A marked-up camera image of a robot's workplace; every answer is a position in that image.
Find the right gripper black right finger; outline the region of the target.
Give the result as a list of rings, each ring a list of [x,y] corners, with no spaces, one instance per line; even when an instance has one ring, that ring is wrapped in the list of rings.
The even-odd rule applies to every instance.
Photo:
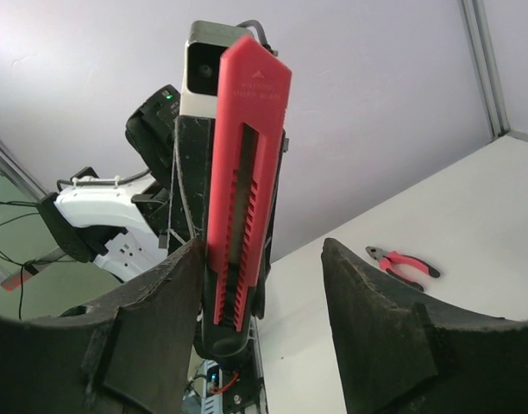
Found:
[[[349,413],[528,413],[528,321],[445,303],[336,239],[321,253]]]

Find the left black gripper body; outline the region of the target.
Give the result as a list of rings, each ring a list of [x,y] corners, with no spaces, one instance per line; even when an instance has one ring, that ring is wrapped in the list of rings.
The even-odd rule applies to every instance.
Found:
[[[205,238],[211,159],[215,121],[210,118],[179,116],[173,132],[173,149],[179,159],[173,169],[173,190],[169,202],[168,251],[181,245],[180,240]]]

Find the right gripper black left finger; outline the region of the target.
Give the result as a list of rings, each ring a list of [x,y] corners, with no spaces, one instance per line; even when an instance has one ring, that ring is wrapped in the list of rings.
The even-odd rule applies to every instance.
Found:
[[[0,413],[178,413],[204,279],[187,242],[57,317],[0,317]]]

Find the red black utility knife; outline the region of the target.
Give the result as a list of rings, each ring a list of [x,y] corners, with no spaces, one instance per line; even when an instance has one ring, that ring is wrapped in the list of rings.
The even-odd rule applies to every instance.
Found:
[[[211,160],[202,342],[218,358],[247,346],[265,297],[266,242],[291,70],[243,36],[220,58]]]

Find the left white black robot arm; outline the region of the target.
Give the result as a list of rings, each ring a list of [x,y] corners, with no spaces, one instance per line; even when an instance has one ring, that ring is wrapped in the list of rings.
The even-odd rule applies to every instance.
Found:
[[[228,81],[218,90],[218,115],[211,123],[215,166],[211,173],[207,231],[210,266],[217,274],[211,318],[226,317],[226,274],[239,272],[233,287],[234,319],[244,311],[264,312],[265,260],[273,223],[276,176],[280,167],[289,88],[285,84]],[[168,233],[187,242],[196,232],[194,210],[182,204],[185,229],[157,218],[163,202],[150,194],[186,192],[186,152],[179,143],[180,94],[166,85],[126,124],[126,137],[147,170],[123,179],[101,179],[86,169],[60,181],[38,210],[60,248],[81,262],[92,262],[129,281],[163,258],[158,237]]]

